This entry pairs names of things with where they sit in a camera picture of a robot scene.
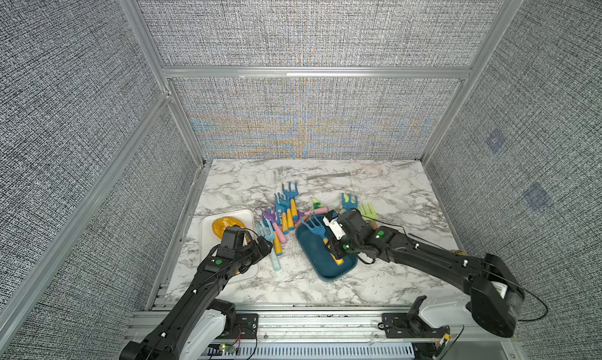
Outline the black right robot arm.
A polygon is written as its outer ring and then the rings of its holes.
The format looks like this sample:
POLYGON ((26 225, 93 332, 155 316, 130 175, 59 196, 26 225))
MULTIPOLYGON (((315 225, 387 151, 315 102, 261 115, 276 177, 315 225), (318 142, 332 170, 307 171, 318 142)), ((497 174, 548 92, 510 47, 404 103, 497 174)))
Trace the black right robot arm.
POLYGON ((438 249, 412 239, 394 228, 373 228, 361 213, 329 211, 321 222, 330 228, 329 251, 340 259, 364 253, 371 259, 403 264, 432 275, 462 291, 471 318, 498 337, 512 337, 525 300, 520 286, 504 261, 488 253, 484 258, 438 249))

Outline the purple rake pink handle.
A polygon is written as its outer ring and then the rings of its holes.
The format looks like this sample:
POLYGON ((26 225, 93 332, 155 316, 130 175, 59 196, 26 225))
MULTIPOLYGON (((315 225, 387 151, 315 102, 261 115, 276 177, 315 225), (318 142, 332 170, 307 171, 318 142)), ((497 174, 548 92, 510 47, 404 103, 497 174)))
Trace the purple rake pink handle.
POLYGON ((270 223, 271 228, 274 230, 276 237, 280 241, 281 244, 287 243, 287 238, 283 231, 280 229, 280 226, 277 223, 277 211, 276 208, 267 208, 263 210, 263 217, 270 223))

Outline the light green rake wooden handle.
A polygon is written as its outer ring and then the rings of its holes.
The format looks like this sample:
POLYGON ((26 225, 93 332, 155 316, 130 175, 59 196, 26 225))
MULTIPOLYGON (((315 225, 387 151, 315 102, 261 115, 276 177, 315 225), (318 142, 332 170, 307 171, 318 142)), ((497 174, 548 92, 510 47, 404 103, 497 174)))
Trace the light green rake wooden handle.
POLYGON ((362 217, 365 219, 368 219, 370 221, 377 221, 379 219, 379 215, 376 213, 376 209, 371 203, 359 204, 358 209, 362 217))

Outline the light blue rake yellow handle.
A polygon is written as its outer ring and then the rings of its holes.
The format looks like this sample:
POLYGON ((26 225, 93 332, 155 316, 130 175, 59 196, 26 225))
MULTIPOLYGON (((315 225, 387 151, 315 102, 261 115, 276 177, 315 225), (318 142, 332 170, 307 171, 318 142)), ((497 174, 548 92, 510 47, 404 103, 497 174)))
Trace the light blue rake yellow handle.
POLYGON ((280 239, 277 236, 276 232, 274 231, 274 227, 271 222, 267 221, 267 227, 271 234, 272 243, 274 244, 274 251, 278 257, 281 257, 283 255, 283 253, 282 253, 282 244, 280 242, 280 239))

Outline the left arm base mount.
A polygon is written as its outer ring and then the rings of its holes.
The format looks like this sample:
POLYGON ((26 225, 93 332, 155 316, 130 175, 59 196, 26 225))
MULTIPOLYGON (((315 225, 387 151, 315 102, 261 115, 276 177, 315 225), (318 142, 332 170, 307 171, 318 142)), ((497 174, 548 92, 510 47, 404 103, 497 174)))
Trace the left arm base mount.
POLYGON ((257 335, 260 316, 258 314, 236 314, 233 322, 227 322, 224 331, 216 337, 217 341, 235 339, 254 340, 257 335))

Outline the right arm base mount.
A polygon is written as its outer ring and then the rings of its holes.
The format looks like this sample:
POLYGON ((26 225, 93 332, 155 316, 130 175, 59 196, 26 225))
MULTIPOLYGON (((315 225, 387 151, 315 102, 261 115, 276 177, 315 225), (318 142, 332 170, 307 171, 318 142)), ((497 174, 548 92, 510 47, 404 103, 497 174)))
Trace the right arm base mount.
POLYGON ((444 346, 450 341, 450 328, 434 328, 420 318, 420 308, 426 299, 426 295, 417 297, 406 313, 383 313, 378 329, 384 331, 388 339, 434 339, 439 346, 444 346))

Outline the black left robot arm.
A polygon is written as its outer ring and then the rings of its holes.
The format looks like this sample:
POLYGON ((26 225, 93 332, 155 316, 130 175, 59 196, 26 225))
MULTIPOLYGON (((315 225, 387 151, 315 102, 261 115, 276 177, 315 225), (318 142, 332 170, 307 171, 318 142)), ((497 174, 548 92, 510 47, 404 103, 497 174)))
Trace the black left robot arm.
POLYGON ((248 228, 228 227, 170 313, 141 342, 128 342, 119 358, 180 358, 194 327, 228 281, 271 254, 272 243, 260 236, 252 238, 251 233, 248 228))

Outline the teal plastic storage box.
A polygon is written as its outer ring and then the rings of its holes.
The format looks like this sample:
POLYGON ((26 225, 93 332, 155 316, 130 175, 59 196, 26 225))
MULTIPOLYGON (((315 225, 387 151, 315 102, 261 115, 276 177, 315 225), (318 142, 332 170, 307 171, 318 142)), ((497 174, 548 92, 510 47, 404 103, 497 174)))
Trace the teal plastic storage box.
POLYGON ((335 258, 330 252, 329 242, 335 236, 323 218, 324 214, 311 214, 297 228, 296 238, 318 277, 325 282, 333 282, 353 270, 358 259, 355 254, 335 258))

